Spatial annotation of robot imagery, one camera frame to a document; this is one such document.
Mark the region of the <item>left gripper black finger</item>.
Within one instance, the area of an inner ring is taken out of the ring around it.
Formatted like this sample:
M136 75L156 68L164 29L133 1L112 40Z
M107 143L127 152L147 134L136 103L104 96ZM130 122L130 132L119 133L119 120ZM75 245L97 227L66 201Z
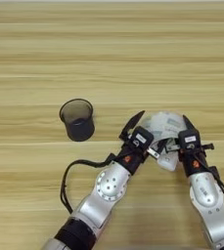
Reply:
M122 129L122 131L119 135L119 138L121 140L123 140L123 141L127 140L128 136L129 136L129 131L131 129L133 129L138 124L139 120L141 119L141 117L143 116L144 113L145 113L145 111L142 110L129 119L129 121L126 123L126 125L124 126L124 128Z
M153 143L148 148L148 154L154 159L159 159L161 153L166 147L166 144L167 144L167 140L161 140L161 141Z

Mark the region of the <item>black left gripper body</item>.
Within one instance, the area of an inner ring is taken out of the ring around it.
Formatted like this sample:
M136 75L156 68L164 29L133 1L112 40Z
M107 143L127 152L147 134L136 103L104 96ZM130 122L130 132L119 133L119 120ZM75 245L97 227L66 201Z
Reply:
M149 154L140 148L123 145L115 162L119 163L131 175L134 175L138 167L145 162Z

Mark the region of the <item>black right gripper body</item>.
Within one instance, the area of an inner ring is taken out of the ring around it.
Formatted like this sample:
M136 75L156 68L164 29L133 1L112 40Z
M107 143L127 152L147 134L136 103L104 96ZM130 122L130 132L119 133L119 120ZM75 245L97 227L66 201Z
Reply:
M206 154L204 150L199 148L179 150L179 160L183 164L187 177L194 174L206 172Z

